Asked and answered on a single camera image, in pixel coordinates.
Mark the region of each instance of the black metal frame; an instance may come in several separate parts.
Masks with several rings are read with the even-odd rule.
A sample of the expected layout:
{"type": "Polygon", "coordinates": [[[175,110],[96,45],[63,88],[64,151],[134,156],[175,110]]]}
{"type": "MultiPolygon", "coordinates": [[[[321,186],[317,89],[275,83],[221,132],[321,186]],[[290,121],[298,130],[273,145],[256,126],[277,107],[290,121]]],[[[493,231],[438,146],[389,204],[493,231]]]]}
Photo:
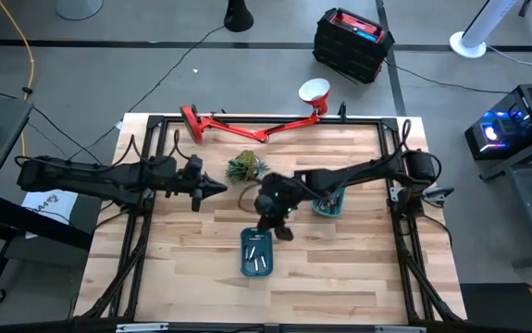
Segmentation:
{"type": "MultiPolygon", "coordinates": [[[[288,123],[296,120],[304,119],[305,117],[227,117],[226,115],[214,115],[216,118],[223,117],[229,121],[236,123],[288,123]]],[[[159,140],[157,143],[156,154],[161,155],[165,149],[167,142],[167,127],[170,122],[182,122],[180,115],[169,116],[149,116],[146,123],[146,133],[144,136],[144,142],[142,146],[142,157],[149,157],[150,146],[155,129],[159,128],[159,140]]],[[[325,126],[329,124],[351,124],[351,125],[371,125],[376,126],[377,135],[379,138],[380,152],[382,155],[388,155],[389,145],[387,143],[386,135],[390,134],[392,140],[392,149],[397,149],[399,145],[399,126],[397,119],[394,117],[384,118],[367,118],[367,117],[346,117],[345,107],[340,109],[339,114],[334,117],[322,117],[317,126],[325,126]]],[[[445,323],[453,324],[458,327],[461,323],[461,319],[451,312],[448,305],[442,301],[438,293],[434,290],[431,283],[427,280],[424,263],[422,258],[422,251],[420,248],[420,241],[417,234],[417,227],[415,218],[410,218],[408,222],[409,236],[412,241],[412,249],[407,249],[402,232],[401,220],[402,217],[398,216],[395,205],[390,202],[390,189],[393,187],[393,181],[386,179],[387,195],[388,195],[388,207],[390,208],[391,222],[393,225],[393,233],[395,236],[396,251],[398,256],[398,265],[400,268],[403,300],[405,303],[405,311],[407,313],[409,326],[421,326],[437,324],[433,320],[433,306],[437,309],[437,312],[442,317],[445,323]],[[417,314],[414,305],[414,295],[412,292],[411,279],[409,272],[411,271],[420,285],[420,291],[423,297],[423,307],[425,319],[420,319],[417,314]]],[[[6,332],[22,331],[38,329],[38,332],[48,331],[115,331],[117,324],[135,323],[134,316],[136,312],[136,305],[138,303],[138,293],[142,282],[142,269],[144,265],[144,254],[146,251],[146,245],[148,242],[148,236],[150,231],[150,222],[153,214],[153,207],[155,203],[155,196],[151,195],[147,198],[143,198],[141,195],[140,204],[138,209],[130,212],[128,224],[124,234],[124,242],[122,245],[122,252],[119,258],[118,272],[114,280],[105,290],[104,294],[91,310],[85,314],[69,318],[60,322],[48,322],[48,323],[32,323],[32,324],[20,324],[13,326],[3,326],[6,332]],[[134,234],[136,220],[139,216],[143,217],[141,235],[137,241],[137,244],[133,251],[130,252],[130,246],[134,234]],[[119,302],[121,300],[122,285],[131,269],[134,269],[133,279],[130,288],[130,297],[128,301],[128,307],[124,312],[124,315],[119,316],[119,302]],[[111,303],[109,309],[109,317],[100,318],[105,308],[111,303]]],[[[240,328],[255,328],[263,327],[264,331],[268,332],[280,332],[284,330],[290,331],[375,331],[374,325],[274,325],[269,326],[264,323],[260,324],[232,324],[232,323],[169,323],[169,331],[183,330],[183,331],[228,331],[240,328]]]]}

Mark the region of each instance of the teal basket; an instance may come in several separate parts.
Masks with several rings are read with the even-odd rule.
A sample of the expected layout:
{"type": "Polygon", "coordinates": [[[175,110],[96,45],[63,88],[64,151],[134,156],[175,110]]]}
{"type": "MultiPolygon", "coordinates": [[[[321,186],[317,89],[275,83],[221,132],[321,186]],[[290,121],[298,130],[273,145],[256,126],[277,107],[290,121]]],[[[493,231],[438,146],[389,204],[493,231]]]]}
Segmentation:
{"type": "Polygon", "coordinates": [[[320,200],[313,200],[311,202],[311,207],[315,214],[325,217],[338,217],[341,215],[341,207],[343,205],[343,195],[345,194],[346,189],[339,189],[335,191],[331,198],[334,201],[334,205],[328,204],[327,201],[322,203],[320,200]]]}
{"type": "Polygon", "coordinates": [[[241,232],[241,273],[248,278],[262,278],[272,274],[273,270],[272,233],[245,228],[241,232]]]}

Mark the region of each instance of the concrete floor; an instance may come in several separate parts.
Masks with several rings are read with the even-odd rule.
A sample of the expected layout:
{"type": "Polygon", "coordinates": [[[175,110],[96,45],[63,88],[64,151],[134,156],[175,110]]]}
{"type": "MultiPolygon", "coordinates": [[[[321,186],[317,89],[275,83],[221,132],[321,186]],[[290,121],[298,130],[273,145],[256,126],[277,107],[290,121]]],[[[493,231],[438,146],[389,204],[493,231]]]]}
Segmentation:
{"type": "MultiPolygon", "coordinates": [[[[33,40],[97,40],[195,42],[222,24],[225,0],[105,1],[101,12],[84,21],[57,17],[53,1],[13,0],[8,8],[33,40]]],[[[399,45],[447,45],[448,37],[463,30],[483,0],[385,0],[389,26],[399,45]]],[[[254,27],[243,33],[221,30],[207,42],[286,43],[287,49],[210,48],[193,50],[171,76],[135,112],[173,112],[195,103],[200,110],[230,113],[309,113],[296,96],[300,84],[314,77],[331,81],[330,105],[345,100],[351,115],[396,116],[401,102],[408,116],[422,117],[429,147],[444,171],[439,183],[453,186],[445,216],[453,236],[453,254],[462,283],[527,282],[532,268],[513,270],[513,259],[530,255],[532,246],[514,198],[506,184],[483,184],[469,154],[464,130],[501,99],[492,93],[446,88],[398,71],[402,101],[394,100],[386,68],[370,85],[354,85],[315,62],[308,49],[316,21],[333,6],[342,6],[379,20],[375,0],[247,0],[254,27]]],[[[532,30],[513,10],[490,36],[493,45],[532,45],[532,30]]],[[[17,38],[0,10],[0,39],[17,38]]],[[[35,94],[32,101],[64,131],[81,143],[93,142],[118,121],[186,51],[179,48],[54,48],[36,47],[35,94]]],[[[532,53],[511,53],[532,62],[532,53]]],[[[396,64],[425,77],[470,87],[510,91],[532,83],[532,67],[490,53],[466,60],[451,52],[395,52],[396,64]]],[[[29,75],[25,49],[0,46],[0,92],[20,94],[29,75]]],[[[76,152],[68,140],[33,114],[30,122],[67,154],[76,152]]],[[[26,129],[28,155],[59,151],[31,128],[26,129]]],[[[117,132],[93,152],[108,162],[117,132]]],[[[88,161],[86,155],[80,160],[88,161]]],[[[7,161],[0,173],[0,196],[20,204],[24,193],[15,185],[19,171],[7,161]]],[[[84,228],[93,224],[99,203],[80,200],[72,215],[84,228]]],[[[33,253],[33,244],[14,246],[18,257],[39,261],[11,261],[1,280],[8,297],[0,304],[0,324],[58,320],[67,317],[78,292],[86,253],[47,240],[49,251],[33,253]]]]}

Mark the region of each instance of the wooden table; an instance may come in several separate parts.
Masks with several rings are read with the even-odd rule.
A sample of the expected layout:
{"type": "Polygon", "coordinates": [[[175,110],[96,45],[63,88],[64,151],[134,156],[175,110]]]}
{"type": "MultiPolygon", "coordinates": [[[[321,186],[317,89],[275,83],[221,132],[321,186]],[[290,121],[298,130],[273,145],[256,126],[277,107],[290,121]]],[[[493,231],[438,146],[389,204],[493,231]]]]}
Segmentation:
{"type": "MultiPolygon", "coordinates": [[[[127,114],[124,117],[115,159],[122,156],[131,134],[136,136],[139,147],[142,146],[148,116],[127,114]]],[[[405,118],[398,120],[402,124],[405,118]]],[[[426,149],[421,118],[411,120],[409,147],[426,149]]],[[[265,125],[242,126],[255,130],[265,125]]],[[[313,126],[275,134],[267,144],[209,129],[204,133],[204,143],[198,146],[182,124],[171,123],[166,152],[171,149],[175,129],[180,131],[181,151],[198,154],[204,160],[204,171],[221,182],[227,182],[227,161],[245,149],[254,150],[273,171],[287,175],[296,169],[333,169],[380,156],[377,129],[367,125],[313,126]]],[[[124,162],[137,160],[135,153],[130,152],[124,162]]],[[[179,157],[178,166],[183,166],[179,157]]],[[[237,207],[245,186],[229,185],[228,191],[204,200],[199,213],[191,211],[191,199],[187,195],[166,199],[159,192],[137,321],[407,323],[384,181],[348,188],[343,215],[339,218],[316,216],[310,203],[302,203],[288,223],[295,239],[275,241],[274,272],[265,278],[247,278],[240,272],[240,232],[254,227],[258,220],[258,216],[237,207]]],[[[249,191],[242,204],[252,207],[255,195],[256,191],[249,191]]],[[[426,210],[429,216],[443,221],[440,210],[429,206],[426,210]]],[[[117,211],[115,207],[107,209],[99,219],[117,211]]],[[[76,315],[93,305],[116,274],[126,220],[122,216],[97,229],[76,315]]],[[[447,234],[424,218],[418,218],[418,229],[428,279],[453,311],[465,318],[447,234]]],[[[122,310],[130,282],[125,286],[128,292],[124,292],[122,310]]],[[[416,282],[413,288],[416,308],[422,316],[416,282]]]]}

